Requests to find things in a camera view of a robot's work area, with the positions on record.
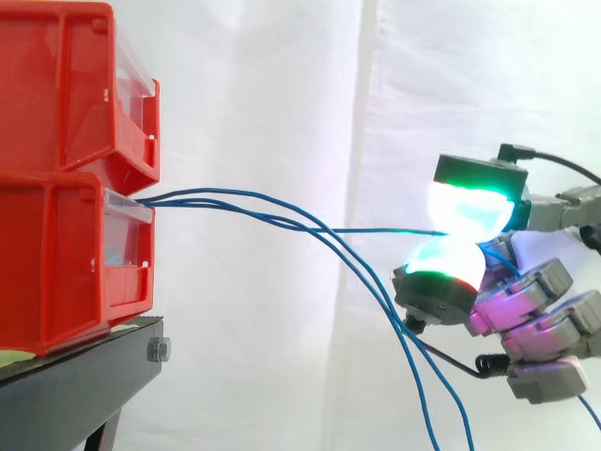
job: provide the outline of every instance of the red storage bin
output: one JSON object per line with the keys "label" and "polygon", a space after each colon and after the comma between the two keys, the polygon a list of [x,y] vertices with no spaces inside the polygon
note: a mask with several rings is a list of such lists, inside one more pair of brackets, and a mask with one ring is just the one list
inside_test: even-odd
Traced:
{"label": "red storage bin", "polygon": [[159,85],[101,3],[0,1],[0,171],[159,180]]}
{"label": "red storage bin", "polygon": [[154,211],[85,173],[0,174],[0,349],[44,355],[152,307]]}

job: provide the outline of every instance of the white curtain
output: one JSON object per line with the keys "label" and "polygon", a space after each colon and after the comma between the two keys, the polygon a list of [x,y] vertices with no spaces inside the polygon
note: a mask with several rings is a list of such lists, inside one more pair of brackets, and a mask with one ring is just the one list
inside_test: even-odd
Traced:
{"label": "white curtain", "polygon": [[[332,226],[429,227],[424,190],[441,152],[490,158],[511,142],[601,172],[601,16],[592,2],[112,4],[162,84],[153,194],[250,189]],[[528,168],[540,194],[583,183],[545,163]],[[165,316],[172,360],[123,410],[116,450],[430,448],[390,324],[329,250],[233,213],[160,210],[157,228],[151,313]],[[421,242],[351,241],[391,294],[392,269]],[[601,288],[589,275],[580,283]],[[425,338],[466,363],[501,349],[462,327],[433,327]],[[418,360],[442,448],[467,449],[453,401]],[[440,367],[479,450],[601,443],[575,400],[533,407],[502,378]],[[601,362],[585,368],[599,412]]]}

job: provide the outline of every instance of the black metal stand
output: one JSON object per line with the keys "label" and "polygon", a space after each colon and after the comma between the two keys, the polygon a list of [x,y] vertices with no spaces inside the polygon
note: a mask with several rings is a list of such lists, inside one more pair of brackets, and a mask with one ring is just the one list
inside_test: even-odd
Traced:
{"label": "black metal stand", "polygon": [[0,368],[0,449],[110,451],[121,407],[161,372],[162,318]]}

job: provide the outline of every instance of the glowing light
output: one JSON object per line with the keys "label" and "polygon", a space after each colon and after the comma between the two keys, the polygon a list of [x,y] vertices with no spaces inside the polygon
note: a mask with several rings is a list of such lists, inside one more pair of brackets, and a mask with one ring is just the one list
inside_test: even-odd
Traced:
{"label": "glowing light", "polygon": [[437,230],[484,242],[502,232],[511,219],[514,203],[501,193],[433,182],[428,209]]}
{"label": "glowing light", "polygon": [[485,256],[475,243],[446,236],[422,245],[409,261],[406,272],[441,272],[479,289],[485,269]]}

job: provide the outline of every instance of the blue cable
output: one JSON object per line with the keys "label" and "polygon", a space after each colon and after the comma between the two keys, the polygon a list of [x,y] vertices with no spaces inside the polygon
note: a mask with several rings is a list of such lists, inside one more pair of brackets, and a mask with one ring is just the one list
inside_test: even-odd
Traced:
{"label": "blue cable", "polygon": [[262,222],[265,222],[268,224],[272,224],[273,226],[279,226],[279,227],[283,226],[284,228],[290,228],[291,226],[293,226],[295,229],[305,231],[305,232],[309,233],[310,235],[314,236],[315,238],[317,238],[318,240],[320,240],[321,242],[323,242],[324,244],[326,244],[330,249],[333,250],[333,252],[336,255],[338,255],[347,264],[347,266],[355,274],[357,274],[357,276],[360,278],[360,280],[365,284],[365,286],[369,289],[369,291],[374,295],[374,297],[378,301],[379,305],[384,310],[384,313],[386,314],[388,320],[393,325],[394,331],[396,332],[397,336],[401,340],[401,344],[403,345],[403,350],[404,350],[405,354],[407,355],[408,363],[411,368],[411,372],[413,373],[413,378],[415,379],[415,383],[417,385],[418,394],[419,394],[420,401],[422,404],[422,412],[424,414],[424,421],[426,424],[426,429],[428,431],[428,436],[430,437],[430,442],[432,443],[432,446],[436,451],[440,451],[440,448],[439,448],[439,445],[438,445],[438,442],[436,439],[436,435],[434,434],[434,429],[432,428],[430,415],[429,415],[429,412],[427,409],[427,402],[425,399],[424,386],[422,384],[422,380],[419,375],[417,366],[415,365],[415,361],[413,360],[413,357],[411,355],[411,351],[408,348],[407,341],[405,340],[405,337],[402,335],[402,333],[399,329],[398,323],[396,323],[396,321],[394,320],[390,310],[388,309],[388,307],[386,306],[384,301],[381,299],[381,297],[378,294],[378,292],[376,291],[376,289],[373,287],[373,285],[370,284],[370,282],[367,279],[365,279],[364,275],[357,268],[357,266],[355,264],[353,264],[350,260],[348,260],[348,258],[331,241],[326,240],[325,238],[320,236],[318,234],[318,232],[314,231],[312,228],[307,227],[306,225],[304,225],[302,223],[285,218],[283,216],[277,216],[277,215],[266,214],[266,213],[265,214],[257,213],[255,211],[245,210],[245,209],[237,207],[233,204],[229,204],[227,202],[222,202],[222,201],[212,200],[212,199],[202,199],[202,201],[204,201],[204,200],[210,200],[210,203],[209,204],[203,204],[203,203],[181,204],[178,202],[166,201],[166,202],[146,202],[145,205],[147,205],[148,207],[184,207],[184,208],[200,208],[200,209],[207,208],[207,209],[212,209],[212,210],[233,211],[233,212],[245,214],[247,216],[251,216],[255,219],[258,219],[259,221],[262,221]]}
{"label": "blue cable", "polygon": [[389,310],[391,312],[392,318],[394,319],[394,321],[391,320],[391,324],[393,325],[394,330],[397,333],[397,336],[401,340],[401,344],[406,345],[405,343],[403,343],[404,342],[403,335],[399,333],[399,331],[398,331],[397,328],[400,328],[402,330],[402,332],[406,336],[408,336],[409,339],[415,344],[415,346],[417,347],[417,349],[424,356],[425,360],[432,367],[433,371],[435,372],[435,374],[437,375],[437,377],[439,378],[439,380],[442,382],[442,384],[444,385],[444,387],[447,389],[447,391],[453,397],[453,399],[455,401],[455,404],[457,405],[457,408],[459,409],[459,412],[461,414],[461,418],[463,420],[464,429],[466,431],[466,438],[467,438],[467,441],[468,441],[468,446],[470,448],[470,451],[474,451],[475,450],[475,447],[474,447],[474,444],[473,444],[473,439],[472,439],[472,436],[471,436],[470,420],[468,418],[468,415],[467,415],[467,412],[465,410],[465,407],[463,406],[461,398],[456,393],[456,391],[453,388],[453,386],[442,375],[442,373],[440,372],[438,366],[432,360],[432,357],[429,355],[429,353],[427,352],[427,350],[424,348],[424,346],[422,345],[422,343],[420,342],[420,340],[408,329],[408,327],[398,317],[398,314],[396,313],[396,310],[394,309],[393,302],[392,302],[390,296],[388,295],[388,292],[386,291],[386,289],[382,285],[381,281],[379,280],[379,278],[376,275],[376,273],[374,272],[374,270],[361,257],[359,257],[348,246],[348,244],[344,240],[342,240],[336,233],[334,233],[331,229],[329,229],[323,222],[321,222],[319,219],[317,219],[314,215],[310,214],[309,212],[307,212],[307,211],[305,211],[305,210],[303,210],[303,209],[301,209],[301,208],[299,208],[299,207],[297,207],[295,205],[289,204],[287,202],[284,202],[282,200],[276,199],[274,197],[270,197],[270,196],[265,195],[265,194],[260,194],[260,193],[250,192],[250,191],[227,190],[227,189],[219,189],[219,188],[199,188],[199,189],[191,189],[191,190],[174,191],[172,193],[162,194],[162,195],[158,195],[158,196],[154,196],[154,197],[150,197],[150,198],[146,198],[146,199],[140,199],[140,200],[138,200],[138,202],[143,203],[143,204],[150,204],[150,203],[153,203],[153,202],[156,202],[156,201],[160,201],[160,200],[163,200],[163,199],[166,199],[166,198],[169,198],[169,197],[178,196],[178,195],[203,194],[203,193],[208,193],[208,194],[234,194],[234,195],[241,195],[241,196],[247,196],[247,197],[254,197],[254,198],[258,198],[258,199],[262,199],[262,200],[268,201],[268,202],[270,202],[272,204],[279,205],[279,206],[284,207],[284,208],[289,209],[289,210],[293,210],[296,213],[300,214],[301,216],[304,216],[305,218],[307,218],[310,221],[312,221],[315,224],[317,224],[321,229],[325,230],[325,233],[327,233],[332,238],[334,238],[336,241],[338,241],[341,244],[341,246],[343,248],[345,248],[345,250],[347,250],[347,252],[349,252],[353,256],[353,258],[355,258],[367,270],[367,272],[373,278],[374,282],[376,282],[376,285],[378,286],[378,289],[380,290],[382,296],[384,297],[384,301],[386,302],[386,304],[389,307]]}
{"label": "blue cable", "polygon": [[502,256],[501,254],[490,250],[484,246],[480,246],[480,249],[482,250],[482,252],[484,252],[485,254],[489,254],[491,257],[496,258],[498,261],[500,261],[503,265],[505,265],[505,267],[511,271],[513,273],[513,275],[515,277],[519,277],[520,273],[517,270],[517,268],[512,264],[511,261],[509,261],[507,258],[505,258],[504,256]]}
{"label": "blue cable", "polygon": [[[141,203],[148,203],[150,201],[146,201],[145,199],[140,199],[137,202],[141,202]],[[202,197],[186,197],[184,199],[174,199],[174,200],[170,200],[170,203],[174,203],[177,202],[178,205],[173,205],[170,207],[186,207],[186,205],[184,204],[206,204],[205,207],[203,208],[207,208],[207,209],[211,209],[210,205],[214,205],[215,207],[213,208],[214,210],[223,210],[224,207],[219,205],[219,201],[216,201],[215,199],[208,199],[208,198],[202,198]],[[269,213],[258,213],[261,216],[265,216],[267,218],[273,219],[276,218],[277,216],[271,215]],[[296,226],[292,226],[292,225],[287,225],[285,223],[280,223],[280,224],[272,224],[273,226],[279,226],[280,228],[285,228],[286,230],[293,230],[296,232],[304,232],[305,230],[300,228],[300,227],[296,227]],[[309,227],[311,230],[313,230],[314,232],[317,233],[327,233],[327,230],[320,228],[320,227]],[[356,233],[398,233],[398,234],[402,234],[402,233],[407,233],[410,235],[427,235],[427,236],[432,236],[432,237],[441,237],[446,235],[446,233],[444,232],[438,232],[436,230],[423,230],[420,228],[398,228],[398,227],[341,227],[341,228],[333,228],[331,230],[334,233],[338,233],[338,234],[356,234]]]}
{"label": "blue cable", "polygon": [[584,399],[584,397],[582,395],[578,396],[578,399],[580,399],[580,402],[584,405],[584,407],[586,408],[586,410],[589,411],[589,413],[591,414],[591,417],[593,418],[594,422],[599,427],[599,430],[601,430],[601,420],[599,420],[599,417],[594,412],[594,410],[591,407],[591,405],[588,402],[586,402],[586,399]]}

